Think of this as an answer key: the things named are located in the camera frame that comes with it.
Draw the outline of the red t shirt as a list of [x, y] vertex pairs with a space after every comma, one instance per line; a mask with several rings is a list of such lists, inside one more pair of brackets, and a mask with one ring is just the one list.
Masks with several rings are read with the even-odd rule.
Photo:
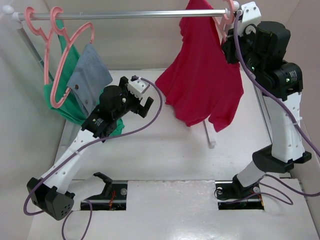
[[216, 132], [233, 121], [244, 94], [239, 64], [229, 64], [212, 17], [183, 17], [182, 47], [156, 80], [166, 104], [188, 127], [208, 120]]

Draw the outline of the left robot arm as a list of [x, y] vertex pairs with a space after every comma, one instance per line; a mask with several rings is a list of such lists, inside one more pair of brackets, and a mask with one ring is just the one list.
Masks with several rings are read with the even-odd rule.
[[145, 118], [154, 100], [152, 97], [141, 104], [145, 92], [153, 85], [142, 77], [125, 76], [118, 85], [108, 85], [99, 96], [98, 104], [81, 125], [74, 141], [60, 159], [40, 178], [32, 177], [26, 184], [27, 202], [32, 202], [41, 212], [57, 221], [64, 219], [72, 210], [76, 194], [68, 190], [73, 177], [84, 164], [89, 146], [102, 144], [114, 138], [118, 120], [132, 112]]

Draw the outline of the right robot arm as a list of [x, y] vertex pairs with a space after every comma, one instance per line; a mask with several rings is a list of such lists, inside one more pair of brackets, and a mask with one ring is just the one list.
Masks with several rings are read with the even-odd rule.
[[291, 32], [276, 21], [238, 22], [222, 45], [228, 63], [239, 62], [252, 83], [262, 92], [271, 125], [271, 145], [252, 154], [252, 161], [232, 179], [231, 191], [243, 197], [266, 173], [284, 174], [312, 158], [302, 139], [300, 103], [301, 68], [284, 60]]

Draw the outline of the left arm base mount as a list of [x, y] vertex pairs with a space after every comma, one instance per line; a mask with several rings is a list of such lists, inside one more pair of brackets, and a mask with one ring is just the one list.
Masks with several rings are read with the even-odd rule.
[[89, 203], [92, 204], [93, 211], [125, 211], [127, 208], [128, 181], [112, 180], [101, 172], [93, 174], [94, 180], [103, 183], [103, 189], [97, 194], [86, 197], [80, 204], [82, 211], [90, 210]]

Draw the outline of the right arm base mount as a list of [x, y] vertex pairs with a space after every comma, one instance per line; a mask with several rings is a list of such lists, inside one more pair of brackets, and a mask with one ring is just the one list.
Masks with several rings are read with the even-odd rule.
[[258, 183], [237, 192], [232, 181], [215, 181], [214, 196], [221, 211], [265, 209]]

